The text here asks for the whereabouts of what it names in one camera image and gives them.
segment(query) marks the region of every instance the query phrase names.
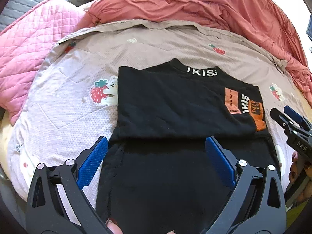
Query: pink quilt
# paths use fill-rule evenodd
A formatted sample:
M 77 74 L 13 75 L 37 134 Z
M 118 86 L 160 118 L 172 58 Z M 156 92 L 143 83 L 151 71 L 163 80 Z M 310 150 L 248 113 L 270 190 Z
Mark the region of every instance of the pink quilt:
M 311 72 L 299 36 L 272 0 L 100 0 L 89 12 L 101 23 L 177 19 L 235 32 L 287 60 L 286 69 L 312 106 Z
M 91 26 L 84 10 L 64 0 L 44 0 L 0 32 L 0 106 L 9 111 L 12 125 L 52 46 Z

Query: blue rubber pad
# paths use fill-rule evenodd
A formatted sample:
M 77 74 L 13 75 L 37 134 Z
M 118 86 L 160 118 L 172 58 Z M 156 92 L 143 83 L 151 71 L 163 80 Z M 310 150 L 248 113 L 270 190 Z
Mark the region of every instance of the blue rubber pad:
M 78 187 L 82 190 L 88 186 L 93 179 L 108 150 L 108 141 L 105 137 L 96 145 L 78 171 Z
M 298 123 L 299 125 L 302 123 L 302 116 L 295 112 L 292 108 L 288 105 L 284 107 L 284 113 L 287 114 L 289 117 L 293 119 L 294 122 Z
M 232 165 L 228 162 L 218 145 L 208 137 L 205 142 L 205 150 L 210 158 L 215 170 L 219 174 L 222 183 L 229 188 L 234 188 L 235 181 L 235 170 Z

